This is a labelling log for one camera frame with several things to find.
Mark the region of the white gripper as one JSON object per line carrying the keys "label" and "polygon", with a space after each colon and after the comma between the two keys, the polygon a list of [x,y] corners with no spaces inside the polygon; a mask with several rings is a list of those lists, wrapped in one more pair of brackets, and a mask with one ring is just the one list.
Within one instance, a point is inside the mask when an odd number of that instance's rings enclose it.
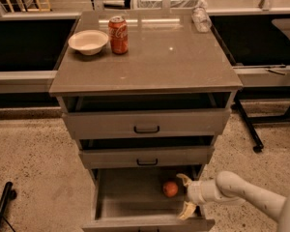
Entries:
{"label": "white gripper", "polygon": [[181,179],[183,185],[187,188],[187,200],[184,202],[182,212],[178,214],[178,219],[186,220],[190,218],[196,209],[196,205],[204,205],[209,202],[219,202],[222,200],[222,194],[214,179],[193,181],[183,173],[178,173],[176,177]]}

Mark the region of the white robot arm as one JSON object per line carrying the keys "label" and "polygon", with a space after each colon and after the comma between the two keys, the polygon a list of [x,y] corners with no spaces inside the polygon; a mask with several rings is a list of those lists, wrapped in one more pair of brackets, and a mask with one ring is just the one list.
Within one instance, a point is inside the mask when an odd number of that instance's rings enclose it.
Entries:
{"label": "white robot arm", "polygon": [[277,223],[276,232],[290,232],[290,194],[287,197],[255,186],[234,172],[221,171],[214,179],[193,181],[185,174],[177,174],[187,189],[187,199],[179,219],[186,220],[197,206],[216,202],[238,205],[250,203]]}

